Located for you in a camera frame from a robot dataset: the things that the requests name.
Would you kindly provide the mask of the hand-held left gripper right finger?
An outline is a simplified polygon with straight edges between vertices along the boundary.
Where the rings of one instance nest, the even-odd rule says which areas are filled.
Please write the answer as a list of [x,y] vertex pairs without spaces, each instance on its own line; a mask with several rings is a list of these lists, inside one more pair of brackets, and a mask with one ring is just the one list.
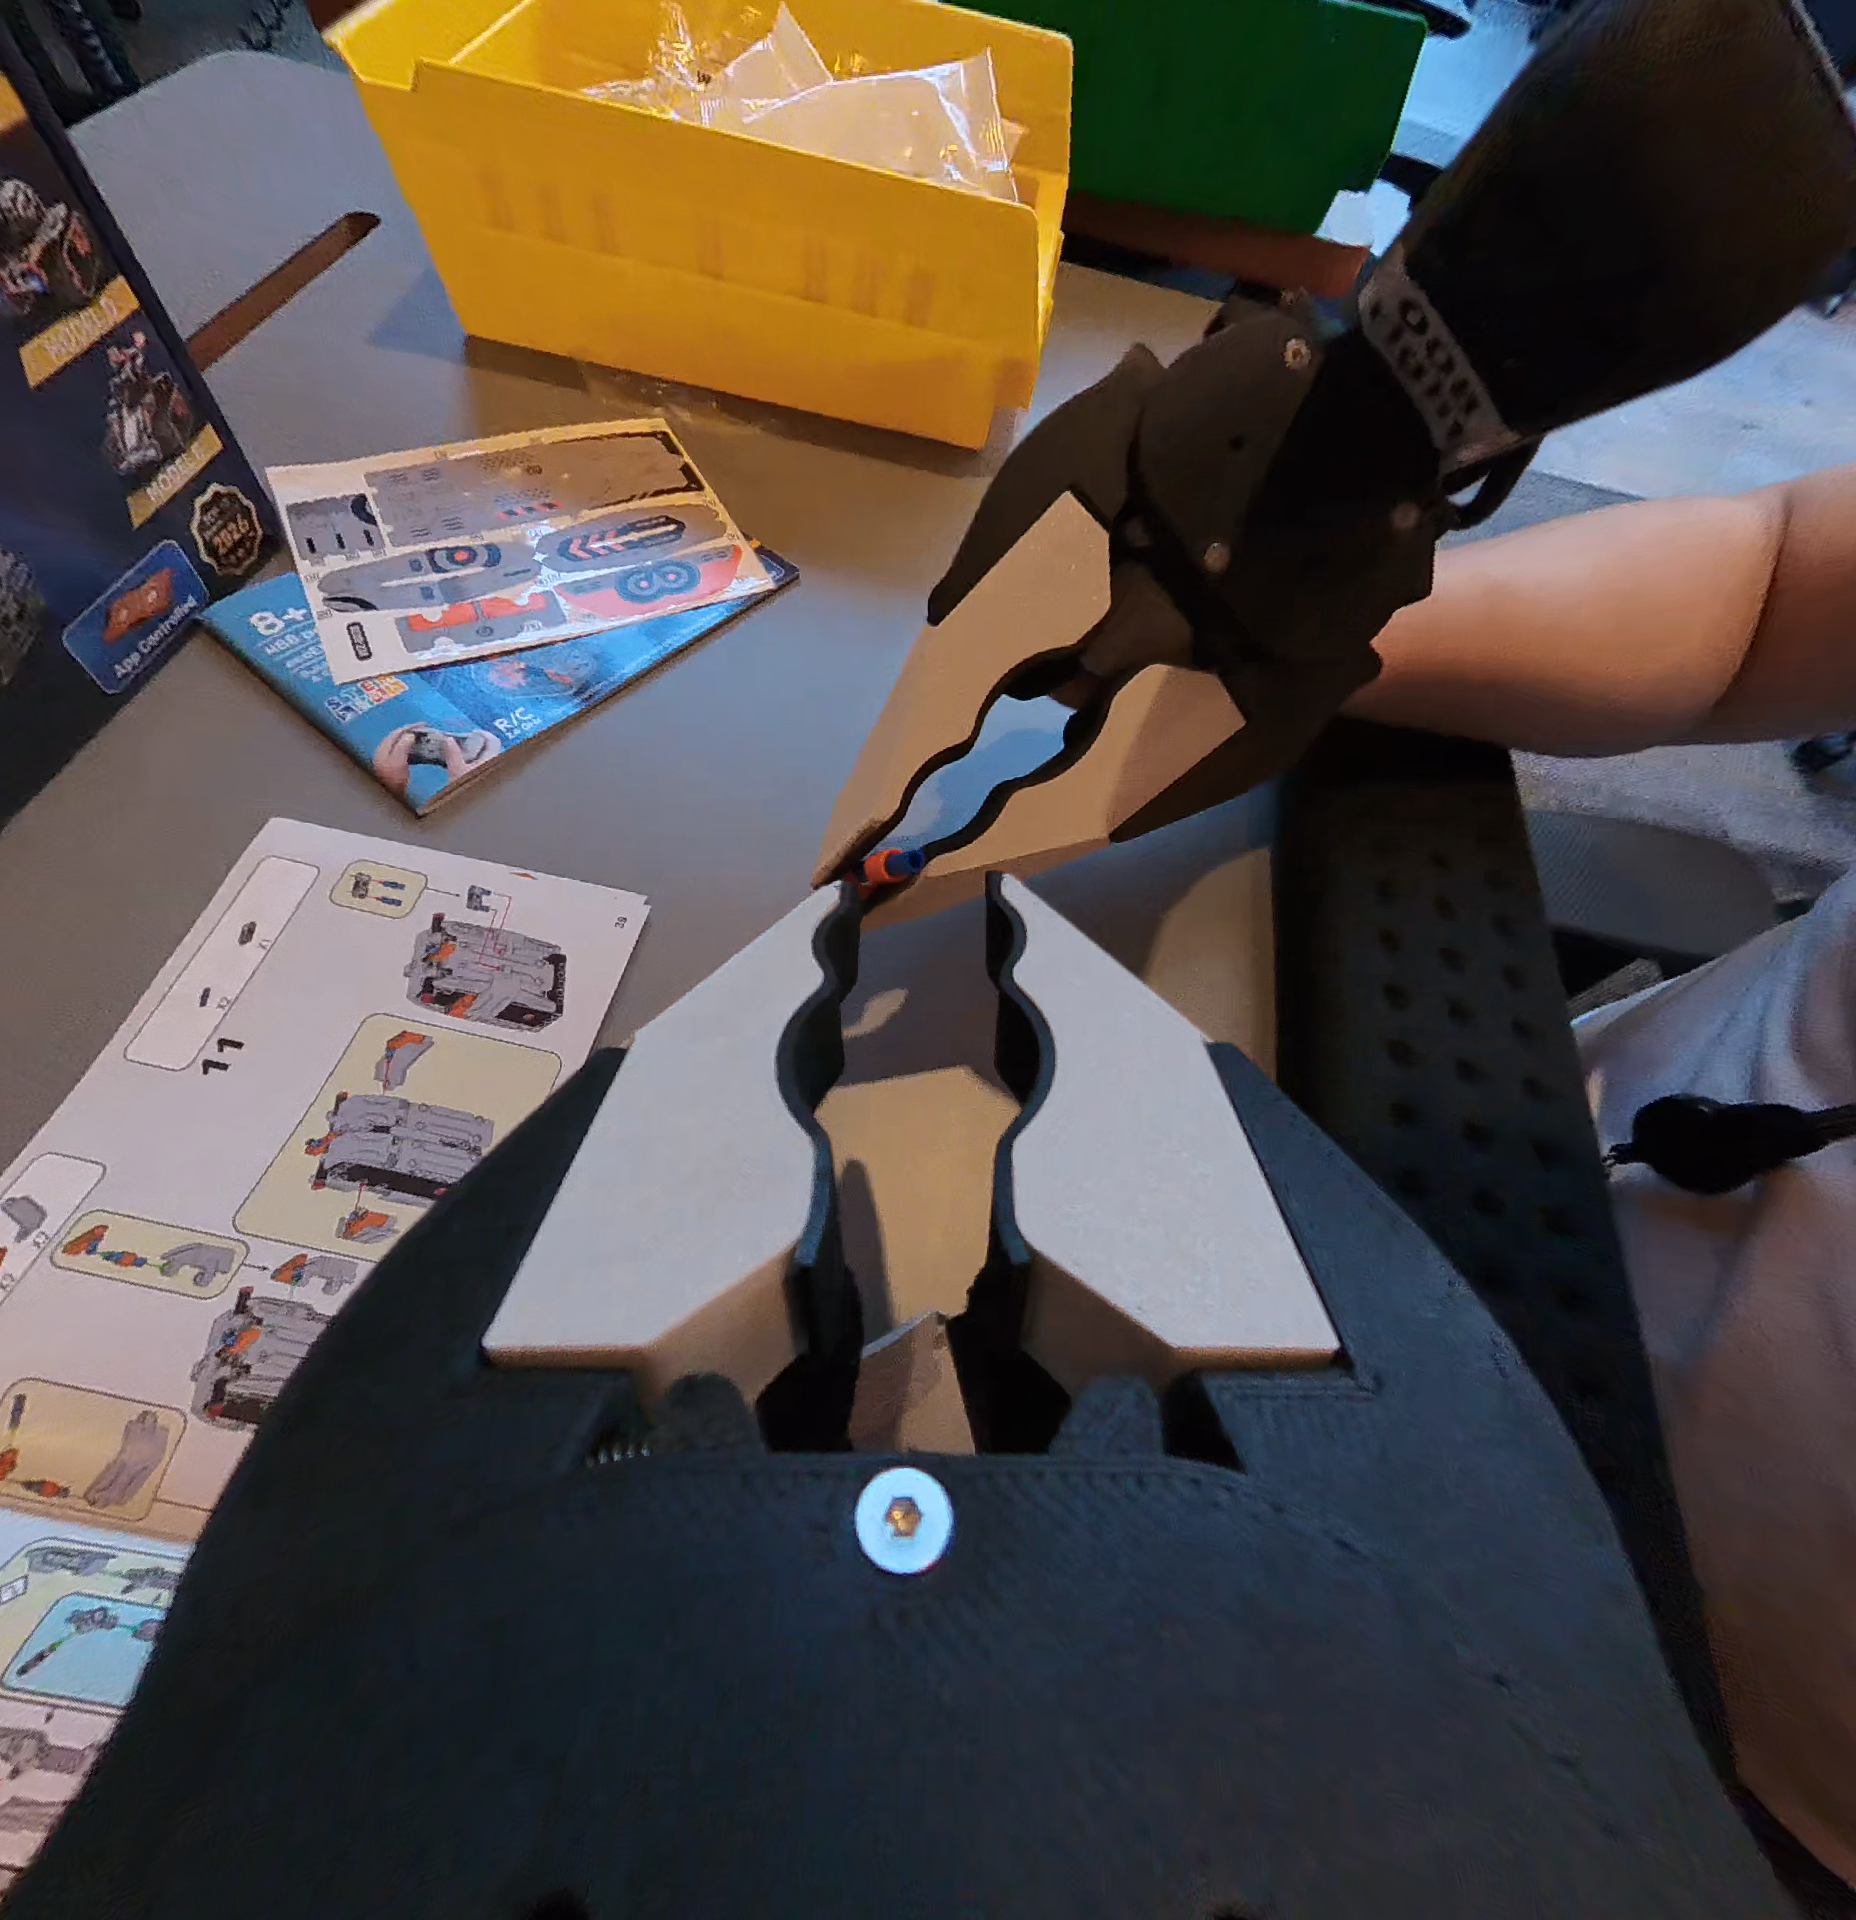
[[1134,1377],[1310,1373],[1340,1337],[1236,1109],[1228,1047],[1030,884],[985,881],[991,1160],[973,1311],[1067,1397]]

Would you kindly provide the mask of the black drawstring toggle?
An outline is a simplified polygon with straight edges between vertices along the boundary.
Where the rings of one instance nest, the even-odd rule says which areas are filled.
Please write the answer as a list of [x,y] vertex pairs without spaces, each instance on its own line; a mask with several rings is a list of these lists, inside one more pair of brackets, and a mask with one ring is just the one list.
[[1845,1139],[1856,1139],[1856,1102],[1803,1109],[1671,1094],[1634,1111],[1603,1164],[1644,1164],[1679,1190],[1723,1195]]

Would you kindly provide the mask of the green plastic bin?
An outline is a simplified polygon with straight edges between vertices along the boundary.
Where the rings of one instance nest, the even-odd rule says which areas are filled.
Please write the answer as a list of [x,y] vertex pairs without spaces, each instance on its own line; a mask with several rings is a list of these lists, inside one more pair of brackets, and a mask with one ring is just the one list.
[[1313,235],[1387,158],[1427,26],[1346,2],[1013,2],[1073,51],[1069,185]]

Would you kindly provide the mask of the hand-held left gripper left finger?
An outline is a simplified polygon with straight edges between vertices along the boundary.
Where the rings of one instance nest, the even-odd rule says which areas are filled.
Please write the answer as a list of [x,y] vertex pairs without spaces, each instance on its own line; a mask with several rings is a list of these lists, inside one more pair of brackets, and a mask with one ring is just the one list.
[[820,1102],[843,1067],[862,894],[833,881],[630,1043],[484,1333],[500,1366],[624,1369],[646,1402],[714,1373],[753,1400],[789,1368],[853,1375]]

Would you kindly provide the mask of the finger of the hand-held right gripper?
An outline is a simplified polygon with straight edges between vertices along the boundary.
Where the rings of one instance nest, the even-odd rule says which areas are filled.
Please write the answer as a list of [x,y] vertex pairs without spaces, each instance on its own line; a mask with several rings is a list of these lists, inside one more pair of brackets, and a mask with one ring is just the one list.
[[960,757],[1028,668],[1075,656],[1111,603],[1107,529],[1063,492],[911,645],[833,805],[812,884],[886,843],[927,774]]
[[893,831],[925,861],[884,894],[884,916],[927,916],[978,896],[989,872],[1030,879],[1111,847],[1115,828],[1243,725],[1216,678],[1166,664],[1122,684],[1094,734],[1086,721],[1051,699],[991,705],[981,741],[927,778]]

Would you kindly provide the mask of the dark blue robot toy box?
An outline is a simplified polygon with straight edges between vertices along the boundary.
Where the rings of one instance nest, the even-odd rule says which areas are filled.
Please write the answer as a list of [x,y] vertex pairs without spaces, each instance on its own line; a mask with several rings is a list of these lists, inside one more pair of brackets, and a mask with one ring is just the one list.
[[278,544],[0,17],[0,833]]

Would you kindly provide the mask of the light blue toy booklet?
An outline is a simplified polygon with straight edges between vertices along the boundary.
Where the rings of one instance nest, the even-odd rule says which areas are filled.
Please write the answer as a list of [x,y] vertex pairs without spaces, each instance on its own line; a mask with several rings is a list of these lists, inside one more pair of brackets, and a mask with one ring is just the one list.
[[759,592],[515,655],[346,684],[333,681],[292,575],[224,599],[206,611],[204,625],[359,771],[412,816],[427,816],[513,748],[608,705],[800,579],[779,553],[756,546],[756,556],[768,577]]

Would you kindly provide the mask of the grey desk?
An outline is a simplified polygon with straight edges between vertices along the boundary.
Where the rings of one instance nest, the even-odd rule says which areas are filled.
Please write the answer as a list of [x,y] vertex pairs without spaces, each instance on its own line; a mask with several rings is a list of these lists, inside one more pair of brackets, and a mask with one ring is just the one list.
[[[335,462],[642,406],[611,373],[468,346],[352,86],[217,56],[72,144],[182,325],[340,215],[377,225],[209,385],[260,464]],[[274,820],[640,893],[650,919],[593,1046],[628,1038],[795,904],[985,455],[674,395],[689,455],[797,584],[473,790],[416,820],[240,664],[195,637],[0,833],[0,1180],[72,1094]],[[1036,878],[1210,1038],[1276,1065],[1273,801],[1252,798]],[[884,926],[848,1004],[848,1260],[899,1305],[981,1261],[991,989],[981,901]]]

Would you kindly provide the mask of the open toy instruction booklet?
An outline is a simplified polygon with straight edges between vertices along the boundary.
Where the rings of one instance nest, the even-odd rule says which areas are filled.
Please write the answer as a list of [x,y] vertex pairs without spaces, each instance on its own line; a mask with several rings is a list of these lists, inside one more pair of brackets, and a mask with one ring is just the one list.
[[590,1054],[650,900],[269,822],[0,1180],[0,1901],[319,1335]]

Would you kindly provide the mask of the clear plastic bag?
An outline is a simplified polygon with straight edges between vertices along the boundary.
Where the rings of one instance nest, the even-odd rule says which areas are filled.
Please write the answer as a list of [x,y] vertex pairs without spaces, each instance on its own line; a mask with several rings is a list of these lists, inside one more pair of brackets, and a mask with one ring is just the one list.
[[991,54],[880,66],[826,62],[787,5],[722,13],[663,5],[646,69],[584,97],[715,133],[1019,204],[1022,125],[1004,115]]

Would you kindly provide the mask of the person's white top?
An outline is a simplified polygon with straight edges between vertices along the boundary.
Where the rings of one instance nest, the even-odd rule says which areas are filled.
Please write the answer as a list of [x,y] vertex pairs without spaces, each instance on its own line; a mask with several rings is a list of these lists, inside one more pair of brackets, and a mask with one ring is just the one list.
[[[1856,863],[1803,916],[1578,1022],[1602,1145],[1658,1095],[1856,1102]],[[1612,1213],[1740,1782],[1856,1893],[1856,1139]]]

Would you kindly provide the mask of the toy sticker sheet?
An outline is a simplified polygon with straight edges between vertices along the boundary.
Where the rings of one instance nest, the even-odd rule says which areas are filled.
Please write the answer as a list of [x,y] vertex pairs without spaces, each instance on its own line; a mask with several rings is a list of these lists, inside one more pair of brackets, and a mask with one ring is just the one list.
[[264,479],[338,684],[773,588],[658,417],[272,467]]

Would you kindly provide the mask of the person's right forearm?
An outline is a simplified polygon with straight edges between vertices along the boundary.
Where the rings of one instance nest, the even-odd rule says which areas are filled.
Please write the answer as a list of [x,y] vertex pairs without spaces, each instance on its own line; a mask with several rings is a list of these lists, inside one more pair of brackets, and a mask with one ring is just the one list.
[[1350,717],[1538,756],[1856,730],[1856,462],[1443,547]]

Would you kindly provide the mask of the yellow plastic bin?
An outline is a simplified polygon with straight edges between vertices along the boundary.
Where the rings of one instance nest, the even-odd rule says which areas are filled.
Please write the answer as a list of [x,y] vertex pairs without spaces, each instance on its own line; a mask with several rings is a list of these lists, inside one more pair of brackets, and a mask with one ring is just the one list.
[[978,449],[1054,314],[1073,51],[951,5],[795,5],[830,62],[988,54],[1013,204],[608,101],[663,5],[377,2],[325,30],[466,333]]

